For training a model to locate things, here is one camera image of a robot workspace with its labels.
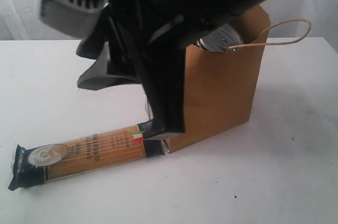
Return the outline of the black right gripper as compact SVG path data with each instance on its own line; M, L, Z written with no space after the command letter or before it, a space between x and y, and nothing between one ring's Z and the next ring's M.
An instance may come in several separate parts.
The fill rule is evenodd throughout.
M78 46L79 56L94 60L78 79L79 88L142 84L153 114L139 124L145 139L185 133L185 49L179 49L209 31L192 1L108 0Z

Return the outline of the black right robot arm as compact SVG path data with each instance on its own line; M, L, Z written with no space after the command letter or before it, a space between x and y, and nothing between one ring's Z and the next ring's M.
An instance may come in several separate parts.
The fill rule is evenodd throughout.
M108 0L77 55L93 59L81 89L140 84L153 118L146 138L185 132L185 49L264 0Z

